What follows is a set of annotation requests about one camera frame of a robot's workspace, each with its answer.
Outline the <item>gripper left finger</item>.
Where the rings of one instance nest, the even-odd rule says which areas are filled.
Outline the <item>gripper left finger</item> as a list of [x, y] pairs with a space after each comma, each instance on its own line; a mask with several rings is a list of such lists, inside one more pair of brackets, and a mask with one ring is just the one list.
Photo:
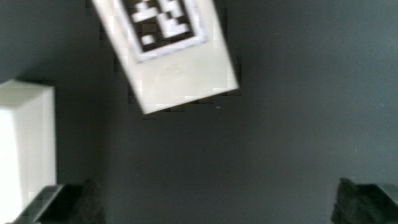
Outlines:
[[107, 224], [97, 182], [45, 186], [11, 224]]

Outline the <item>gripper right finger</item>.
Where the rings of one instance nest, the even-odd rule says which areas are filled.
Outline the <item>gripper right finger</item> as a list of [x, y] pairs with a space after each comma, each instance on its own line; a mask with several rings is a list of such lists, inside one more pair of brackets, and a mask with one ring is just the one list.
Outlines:
[[398, 224], [398, 185], [340, 179], [333, 224]]

